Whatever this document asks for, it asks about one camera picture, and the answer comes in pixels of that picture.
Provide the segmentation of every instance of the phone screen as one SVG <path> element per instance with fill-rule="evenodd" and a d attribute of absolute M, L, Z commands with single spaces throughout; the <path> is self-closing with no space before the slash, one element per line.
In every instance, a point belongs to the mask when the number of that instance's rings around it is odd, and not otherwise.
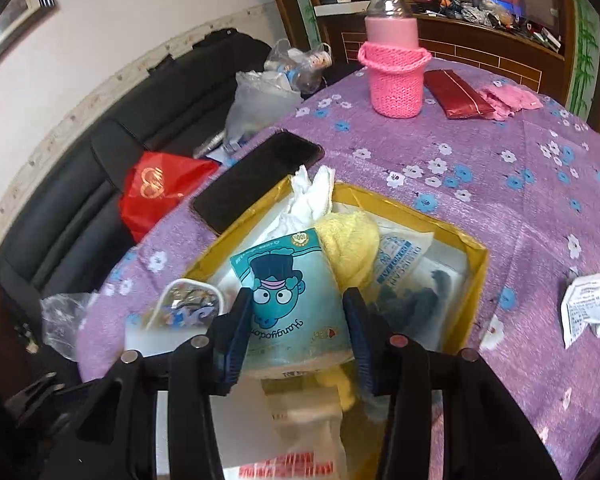
<path fill-rule="evenodd" d="M 190 208 L 217 234 L 224 232 L 288 174 L 321 160 L 318 144 L 282 130 L 245 155 L 193 198 Z"/>

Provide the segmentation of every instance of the teal package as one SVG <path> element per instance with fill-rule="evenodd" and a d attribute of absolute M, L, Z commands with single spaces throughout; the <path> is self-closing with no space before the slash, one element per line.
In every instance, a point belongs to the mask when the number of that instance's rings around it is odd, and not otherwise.
<path fill-rule="evenodd" d="M 253 291 L 245 371 L 291 376 L 352 358 L 342 297 L 315 229 L 252 247 L 231 265 Z"/>

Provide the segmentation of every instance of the red bag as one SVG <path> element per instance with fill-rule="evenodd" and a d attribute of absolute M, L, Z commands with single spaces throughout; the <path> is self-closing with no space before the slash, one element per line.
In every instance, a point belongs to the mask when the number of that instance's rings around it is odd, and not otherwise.
<path fill-rule="evenodd" d="M 429 70 L 424 85 L 435 96 L 447 119 L 469 119 L 493 114 L 491 105 L 453 70 Z"/>
<path fill-rule="evenodd" d="M 119 204 L 122 221 L 136 243 L 219 167 L 212 160 L 145 152 L 126 176 Z"/>

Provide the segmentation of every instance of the gold badge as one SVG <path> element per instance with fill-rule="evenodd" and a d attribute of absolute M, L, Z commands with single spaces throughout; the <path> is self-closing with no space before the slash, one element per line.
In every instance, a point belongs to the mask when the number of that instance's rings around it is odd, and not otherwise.
<path fill-rule="evenodd" d="M 304 247 L 309 243 L 309 235 L 307 233 L 296 233 L 291 235 L 291 243 L 297 247 Z"/>
<path fill-rule="evenodd" d="M 164 193 L 162 170 L 160 168 L 144 168 L 141 173 L 142 187 L 140 194 L 144 198 L 158 198 Z"/>

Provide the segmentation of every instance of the table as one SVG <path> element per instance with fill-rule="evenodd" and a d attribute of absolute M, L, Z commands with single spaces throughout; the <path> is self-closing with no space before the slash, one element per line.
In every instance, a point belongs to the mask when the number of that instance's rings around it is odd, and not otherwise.
<path fill-rule="evenodd" d="M 478 89 L 512 82 L 441 59 Z M 575 274 L 600 272 L 600 135 L 549 97 L 504 122 L 447 120 L 428 91 L 421 113 L 392 120 L 371 107 L 365 70 L 304 102 L 239 154 L 284 127 L 324 147 L 336 179 L 419 209 L 481 241 L 490 268 L 468 345 L 480 353 L 575 477 L 600 431 L 600 339 L 564 349 L 559 305 Z M 84 380 L 122 350 L 124 320 L 155 301 L 215 239 L 185 200 L 116 266 L 78 335 Z M 433 442 L 442 449 L 442 422 Z M 442 462 L 434 453 L 434 478 Z"/>

